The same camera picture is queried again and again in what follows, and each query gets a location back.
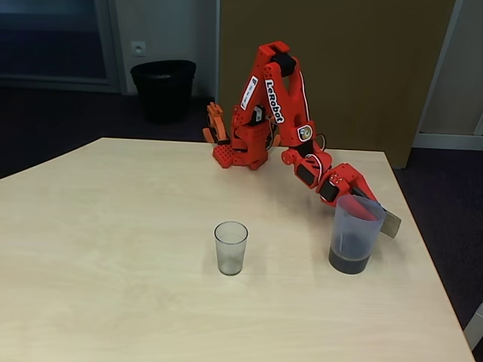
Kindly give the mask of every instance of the wall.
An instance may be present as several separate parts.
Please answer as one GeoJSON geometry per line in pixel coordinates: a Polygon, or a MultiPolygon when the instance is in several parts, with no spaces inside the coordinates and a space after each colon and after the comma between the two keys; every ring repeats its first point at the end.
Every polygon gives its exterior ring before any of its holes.
{"type": "Polygon", "coordinates": [[[473,134],[483,112],[483,2],[464,0],[420,131],[473,134]]]}
{"type": "Polygon", "coordinates": [[[186,59],[197,64],[193,94],[214,96],[216,0],[115,0],[128,93],[137,64],[186,59]],[[134,57],[132,41],[146,41],[147,57],[134,57]]]}

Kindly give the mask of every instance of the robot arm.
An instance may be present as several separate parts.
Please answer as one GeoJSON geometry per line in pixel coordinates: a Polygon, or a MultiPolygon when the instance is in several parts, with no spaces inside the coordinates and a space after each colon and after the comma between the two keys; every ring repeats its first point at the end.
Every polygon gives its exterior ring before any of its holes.
{"type": "MultiPolygon", "coordinates": [[[[247,166],[256,170],[268,159],[278,127],[283,146],[281,159],[294,166],[295,175],[320,195],[322,202],[335,206],[343,195],[359,195],[377,201],[364,177],[351,165],[332,167],[332,157],[315,141],[315,124],[309,117],[305,85],[297,58],[288,54],[289,47],[277,41],[258,48],[245,92],[232,116],[230,137],[221,120],[223,111],[214,103],[208,107],[209,128],[204,130],[208,142],[216,142],[213,156],[224,168],[247,166]],[[285,87],[283,78],[288,77],[285,87]]],[[[401,222],[388,213],[389,228],[395,236],[401,222]]]]}

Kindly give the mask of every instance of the door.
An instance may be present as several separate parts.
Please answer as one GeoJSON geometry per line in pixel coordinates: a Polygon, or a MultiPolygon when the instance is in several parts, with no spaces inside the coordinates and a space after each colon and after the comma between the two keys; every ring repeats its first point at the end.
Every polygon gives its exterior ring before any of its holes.
{"type": "Polygon", "coordinates": [[[220,104],[231,113],[258,45],[282,40],[328,147],[384,151],[404,167],[453,4],[221,0],[220,104]]]}

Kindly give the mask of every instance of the floor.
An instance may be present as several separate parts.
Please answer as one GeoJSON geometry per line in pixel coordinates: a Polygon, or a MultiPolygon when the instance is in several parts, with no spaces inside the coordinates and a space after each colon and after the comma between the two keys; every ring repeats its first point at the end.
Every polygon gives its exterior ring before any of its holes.
{"type": "Polygon", "coordinates": [[[184,121],[144,121],[136,97],[0,88],[0,178],[101,137],[204,141],[206,104],[194,100],[184,121]]]}
{"type": "MultiPolygon", "coordinates": [[[[205,104],[178,124],[143,120],[136,97],[1,89],[0,178],[100,137],[202,141],[205,104]]],[[[462,326],[483,302],[483,152],[413,149],[395,175],[462,326]]],[[[483,342],[474,352],[483,362],[483,342]]]]}

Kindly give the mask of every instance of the trash bin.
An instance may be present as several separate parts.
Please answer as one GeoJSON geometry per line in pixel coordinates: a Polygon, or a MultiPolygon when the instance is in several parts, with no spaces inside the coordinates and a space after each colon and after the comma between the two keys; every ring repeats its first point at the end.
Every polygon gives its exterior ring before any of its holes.
{"type": "Polygon", "coordinates": [[[188,112],[196,64],[165,60],[131,69],[147,121],[167,124],[181,121],[188,112]]]}

